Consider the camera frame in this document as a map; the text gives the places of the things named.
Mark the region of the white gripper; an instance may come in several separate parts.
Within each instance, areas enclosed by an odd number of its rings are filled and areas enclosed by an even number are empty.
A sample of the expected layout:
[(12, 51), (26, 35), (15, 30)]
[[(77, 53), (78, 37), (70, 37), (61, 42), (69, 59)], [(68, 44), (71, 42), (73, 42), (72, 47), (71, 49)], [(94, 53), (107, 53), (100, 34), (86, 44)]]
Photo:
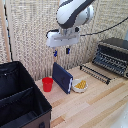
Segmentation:
[[(58, 50), (55, 47), (73, 45), (79, 41), (79, 33), (73, 32), (71, 34), (61, 34), (58, 29), (51, 30), (47, 33), (47, 42), (48, 47), (54, 48), (53, 54), (54, 57), (57, 57)], [(66, 47), (66, 54), (70, 53), (71, 46)]]

